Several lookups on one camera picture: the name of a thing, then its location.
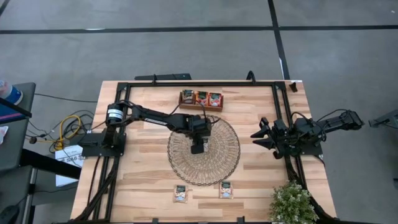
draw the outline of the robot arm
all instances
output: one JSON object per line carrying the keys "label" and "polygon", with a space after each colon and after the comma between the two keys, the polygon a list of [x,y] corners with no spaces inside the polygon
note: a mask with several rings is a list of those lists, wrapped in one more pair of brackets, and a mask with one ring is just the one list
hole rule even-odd
{"label": "robot arm", "polygon": [[296,119],[288,128],[282,119],[274,121],[272,128],[266,118],[261,118],[261,130],[251,135],[251,138],[268,138],[254,140],[254,144],[268,149],[276,149],[274,157],[282,158],[285,154],[296,156],[303,148],[317,146],[326,140],[326,133],[342,130],[358,130],[364,124],[354,111],[347,110],[339,116],[313,121],[306,117]]}
{"label": "robot arm", "polygon": [[[131,109],[131,115],[123,119],[123,111]],[[165,114],[158,111],[143,108],[129,101],[120,101],[108,105],[106,113],[106,129],[103,131],[101,144],[104,146],[118,145],[117,128],[125,127],[134,121],[146,121],[166,126],[169,130],[182,133],[192,139],[192,154],[204,152],[203,144],[211,134],[211,122],[200,115],[191,114]]]}

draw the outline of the wooden tabletop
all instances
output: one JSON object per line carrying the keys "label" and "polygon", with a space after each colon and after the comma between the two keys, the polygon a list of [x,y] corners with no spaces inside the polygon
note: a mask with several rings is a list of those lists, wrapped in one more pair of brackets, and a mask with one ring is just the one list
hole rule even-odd
{"label": "wooden tabletop", "polygon": [[[114,102],[117,84],[116,81],[103,82],[94,126],[105,120],[106,107]],[[152,218],[159,218],[160,222],[235,222],[241,216],[245,216],[248,222],[269,221],[273,187],[287,182],[286,168],[283,159],[274,159],[272,151],[253,144],[250,135],[259,130],[262,117],[270,121],[270,126],[273,125],[271,121],[277,119],[271,87],[134,87],[131,89],[130,101],[170,113],[178,104],[182,89],[224,95],[223,112],[206,113],[222,117],[232,125],[239,137],[240,161],[235,172],[227,179],[234,187],[234,199],[219,199],[218,185],[197,187],[180,180],[167,158],[170,131],[164,126],[138,121],[126,128],[127,145],[119,165],[111,221],[151,222]],[[296,93],[289,88],[287,90],[290,108],[292,112],[298,111],[310,117],[303,83],[297,83],[297,89]],[[284,111],[281,92],[279,100]],[[201,114],[201,111],[178,109],[176,113]],[[94,132],[101,132],[103,128],[104,125]],[[328,214],[335,216],[323,164],[313,156],[302,156],[302,160],[310,193]],[[87,158],[84,162],[71,218],[77,217],[86,206],[95,162],[95,157]],[[102,160],[96,172],[93,192],[97,189],[101,164]],[[173,188],[176,184],[188,185],[188,203],[173,203]],[[108,195],[103,197],[100,218],[104,217],[107,198]]]}

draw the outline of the food package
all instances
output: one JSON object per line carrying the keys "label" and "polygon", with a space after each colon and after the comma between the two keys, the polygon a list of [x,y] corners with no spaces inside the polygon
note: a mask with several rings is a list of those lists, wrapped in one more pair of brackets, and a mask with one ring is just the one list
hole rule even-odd
{"label": "food package", "polygon": [[231,182],[222,181],[220,183],[220,198],[234,198]]}
{"label": "food package", "polygon": [[193,103],[194,96],[193,90],[182,90],[182,103]]}
{"label": "food package", "polygon": [[174,188],[173,202],[188,202],[188,187],[184,185],[176,185]]}
{"label": "food package", "polygon": [[221,106],[223,96],[220,93],[209,93],[209,106]]}
{"label": "food package", "polygon": [[201,104],[203,106],[207,106],[208,102],[207,102],[207,98],[208,98],[208,93],[204,92],[204,91],[197,91],[195,93],[196,96],[196,104]]}

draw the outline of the potted plant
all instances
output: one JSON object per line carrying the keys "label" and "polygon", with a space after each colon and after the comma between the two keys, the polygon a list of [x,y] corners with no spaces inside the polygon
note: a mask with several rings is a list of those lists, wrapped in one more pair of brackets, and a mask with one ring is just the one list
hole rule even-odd
{"label": "potted plant", "polygon": [[270,218],[285,224],[312,224],[318,220],[310,204],[310,193],[296,182],[274,189]]}

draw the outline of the round basket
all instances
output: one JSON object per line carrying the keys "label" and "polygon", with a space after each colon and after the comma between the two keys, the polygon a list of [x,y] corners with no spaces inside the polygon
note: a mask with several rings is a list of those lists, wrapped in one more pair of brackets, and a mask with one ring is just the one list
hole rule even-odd
{"label": "round basket", "polygon": [[[219,117],[208,115],[211,121]],[[205,152],[191,153],[192,140],[184,134],[172,132],[167,154],[174,172],[189,184],[206,186],[225,180],[239,162],[241,147],[234,129],[223,119],[212,124],[211,136]]]}

